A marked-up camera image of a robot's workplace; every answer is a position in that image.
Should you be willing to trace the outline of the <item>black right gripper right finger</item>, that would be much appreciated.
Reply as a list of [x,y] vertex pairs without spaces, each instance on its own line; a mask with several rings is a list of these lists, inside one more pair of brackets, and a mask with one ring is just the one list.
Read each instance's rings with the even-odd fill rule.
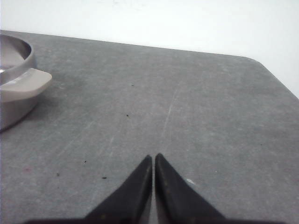
[[161,153],[155,157],[155,187],[173,224],[214,224],[227,220],[186,183]]

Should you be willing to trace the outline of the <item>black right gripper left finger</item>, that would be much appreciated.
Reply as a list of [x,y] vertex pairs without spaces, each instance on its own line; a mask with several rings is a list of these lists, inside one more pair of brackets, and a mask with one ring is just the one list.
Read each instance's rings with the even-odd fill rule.
[[93,209],[85,220],[94,224],[136,224],[152,191],[152,157],[147,155],[124,183]]

